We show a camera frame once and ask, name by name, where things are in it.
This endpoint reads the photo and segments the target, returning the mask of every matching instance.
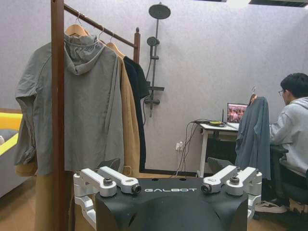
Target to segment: ceiling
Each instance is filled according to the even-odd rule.
[[[203,1],[226,2],[227,0],[203,0]],[[268,6],[305,7],[308,5],[308,0],[251,0],[250,4],[268,5]]]

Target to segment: black hair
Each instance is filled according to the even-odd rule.
[[[296,98],[308,97],[308,76],[306,74],[290,74],[281,81],[280,86],[283,91],[290,91]]]

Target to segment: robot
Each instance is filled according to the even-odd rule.
[[[109,167],[74,175],[75,203],[97,231],[246,231],[261,188],[252,167],[206,178],[136,179]]]

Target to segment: wooden clothing rack pole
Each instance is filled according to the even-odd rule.
[[[65,231],[65,171],[64,171],[64,10],[134,48],[134,61],[139,63],[140,33],[136,28],[134,43],[127,41],[85,15],[64,4],[51,0],[51,92],[52,92],[52,151],[54,182],[54,230]]]

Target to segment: desk leg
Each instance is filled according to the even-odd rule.
[[[205,168],[207,138],[208,138],[208,132],[206,130],[203,130],[203,141],[202,141],[200,170],[197,171],[197,176],[198,177],[202,177],[202,178],[203,178],[203,175],[204,175],[204,168]]]

